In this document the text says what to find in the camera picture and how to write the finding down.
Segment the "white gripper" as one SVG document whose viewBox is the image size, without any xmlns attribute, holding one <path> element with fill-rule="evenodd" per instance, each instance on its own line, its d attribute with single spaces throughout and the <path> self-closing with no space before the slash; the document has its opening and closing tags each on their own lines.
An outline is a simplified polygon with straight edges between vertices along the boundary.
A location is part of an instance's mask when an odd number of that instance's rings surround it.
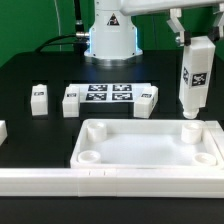
<svg viewBox="0 0 224 224">
<path fill-rule="evenodd" d="M 224 2 L 224 0 L 121 0 L 120 11 L 123 15 L 142 15 L 169 10 L 167 24 L 176 34 L 175 42 L 178 46 L 189 46 L 191 34 L 182 26 L 180 8 L 210 6 Z M 224 6 L 219 6 L 214 12 L 216 16 L 208 37 L 212 42 L 224 38 Z"/>
</svg>

